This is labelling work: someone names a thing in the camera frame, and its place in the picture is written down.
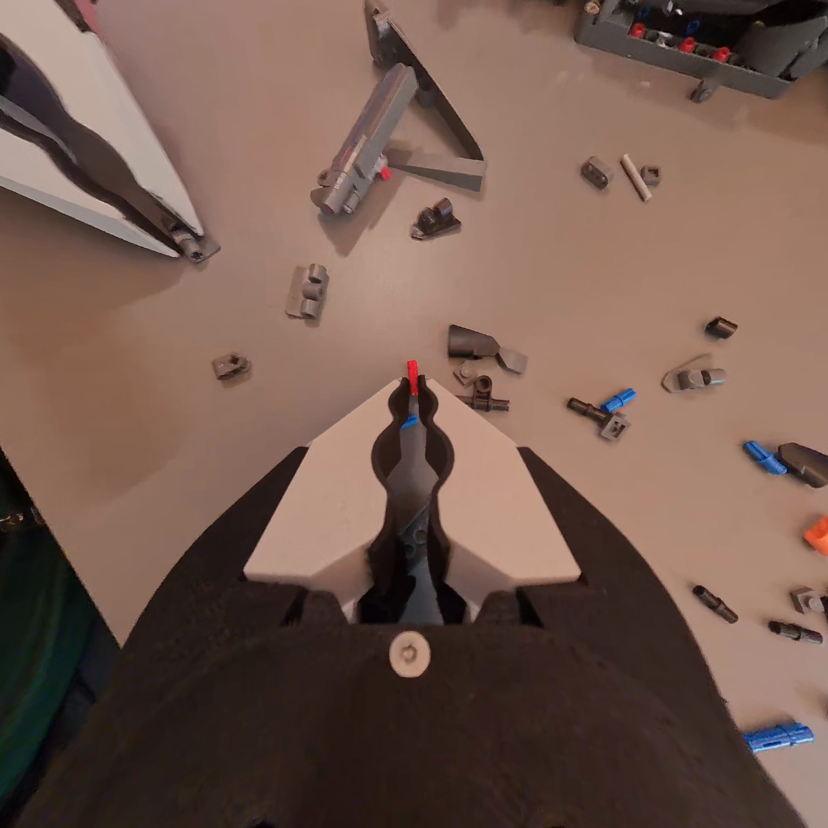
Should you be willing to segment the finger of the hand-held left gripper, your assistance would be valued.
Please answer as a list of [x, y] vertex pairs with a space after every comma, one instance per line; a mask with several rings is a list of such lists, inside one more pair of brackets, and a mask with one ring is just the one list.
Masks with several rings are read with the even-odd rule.
[[107, 141], [58, 106], [52, 126], [2, 96], [2, 187], [122, 241], [188, 257], [188, 225]]
[[139, 184], [205, 235], [156, 133], [78, 2], [2, 1], [2, 92], [52, 126], [60, 106], [107, 141]]

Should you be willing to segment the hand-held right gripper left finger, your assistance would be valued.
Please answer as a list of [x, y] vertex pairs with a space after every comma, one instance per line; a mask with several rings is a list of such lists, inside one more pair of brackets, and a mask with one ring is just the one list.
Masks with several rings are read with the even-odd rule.
[[248, 581], [327, 591], [341, 605], [356, 605], [370, 590], [367, 549], [388, 503], [371, 453], [394, 421], [389, 399], [400, 385], [386, 384], [307, 445], [244, 566]]

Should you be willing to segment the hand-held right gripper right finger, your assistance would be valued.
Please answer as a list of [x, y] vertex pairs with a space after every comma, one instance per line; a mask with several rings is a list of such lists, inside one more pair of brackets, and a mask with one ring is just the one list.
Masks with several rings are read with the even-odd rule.
[[462, 599], [572, 583], [574, 558], [516, 444], [432, 378], [420, 378], [432, 580]]

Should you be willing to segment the grey lego panel assembly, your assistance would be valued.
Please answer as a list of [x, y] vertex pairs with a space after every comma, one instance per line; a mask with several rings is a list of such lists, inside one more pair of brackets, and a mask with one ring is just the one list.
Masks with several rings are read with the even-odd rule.
[[385, 148], [417, 92], [415, 70], [394, 65], [374, 88], [342, 147], [317, 178], [311, 201], [323, 214], [351, 214], [390, 171]]

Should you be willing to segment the black lego pin connector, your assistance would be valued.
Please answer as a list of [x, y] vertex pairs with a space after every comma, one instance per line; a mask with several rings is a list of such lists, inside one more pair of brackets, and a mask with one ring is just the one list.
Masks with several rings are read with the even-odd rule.
[[492, 395], [492, 379], [488, 375], [479, 375], [471, 383], [466, 394], [456, 395], [456, 398], [474, 411], [509, 411], [510, 400], [495, 398]]

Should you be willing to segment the dark tapered lego panel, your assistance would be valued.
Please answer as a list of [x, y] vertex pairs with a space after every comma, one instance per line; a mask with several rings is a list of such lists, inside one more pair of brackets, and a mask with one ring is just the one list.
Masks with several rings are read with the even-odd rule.
[[502, 346], [490, 335], [458, 325], [448, 328], [447, 355], [471, 360], [495, 358], [505, 370], [518, 375], [524, 374], [528, 365], [526, 355]]

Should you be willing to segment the scattered loose lego pieces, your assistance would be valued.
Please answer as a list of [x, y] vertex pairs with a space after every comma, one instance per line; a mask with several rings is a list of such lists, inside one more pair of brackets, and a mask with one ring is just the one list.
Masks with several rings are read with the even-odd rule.
[[[669, 393], [696, 392], [716, 388], [726, 381], [726, 372], [718, 367], [709, 367], [709, 356], [698, 358], [673, 368], [662, 379], [662, 387]], [[593, 420], [599, 426], [599, 434], [606, 440], [617, 440], [627, 429], [629, 423], [623, 408], [636, 397], [636, 391], [628, 388], [607, 399], [600, 406], [571, 398], [566, 407]], [[813, 489], [822, 489], [827, 484], [826, 454], [796, 442], [787, 442], [770, 451], [759, 442], [749, 440], [743, 443], [743, 451], [767, 473], [780, 476], [791, 474]], [[698, 601], [710, 611], [729, 624], [735, 624], [738, 615], [718, 596], [703, 585], [695, 585], [692, 593]], [[801, 614], [819, 614], [826, 616], [826, 595], [809, 589], [793, 590], [792, 604]], [[786, 624], [771, 620], [768, 630], [787, 640], [823, 644], [824, 638], [808, 627], [800, 624]], [[804, 724], [790, 722], [777, 724], [763, 730], [754, 730], [743, 734], [744, 741], [752, 753], [791, 748], [815, 739], [813, 731]]]

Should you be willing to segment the black lego slope piece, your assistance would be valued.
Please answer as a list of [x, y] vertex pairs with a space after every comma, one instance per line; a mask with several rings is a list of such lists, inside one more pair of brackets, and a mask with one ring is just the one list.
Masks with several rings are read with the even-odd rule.
[[461, 228], [462, 222], [455, 216], [452, 202], [442, 198], [419, 213], [411, 225], [410, 237], [416, 241], [431, 241], [460, 232]]

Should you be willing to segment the light grey lego axle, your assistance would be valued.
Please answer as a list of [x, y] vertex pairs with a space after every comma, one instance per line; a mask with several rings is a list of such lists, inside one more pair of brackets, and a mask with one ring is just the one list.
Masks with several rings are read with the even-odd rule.
[[641, 172], [636, 168], [636, 165], [634, 164], [631, 157], [627, 153], [625, 153], [621, 156], [619, 163], [622, 169], [624, 170], [627, 179], [630, 181], [630, 183], [636, 190], [637, 195], [641, 199], [641, 201], [647, 203], [649, 200], [651, 200], [652, 192], [650, 190], [650, 187], [644, 180]]

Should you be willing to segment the grey lego car model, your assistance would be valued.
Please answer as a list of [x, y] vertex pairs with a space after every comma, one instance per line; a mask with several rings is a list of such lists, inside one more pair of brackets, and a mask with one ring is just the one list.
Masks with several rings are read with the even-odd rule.
[[585, 47], [695, 78], [690, 100], [719, 88], [775, 99], [827, 61], [826, 1], [589, 1]]

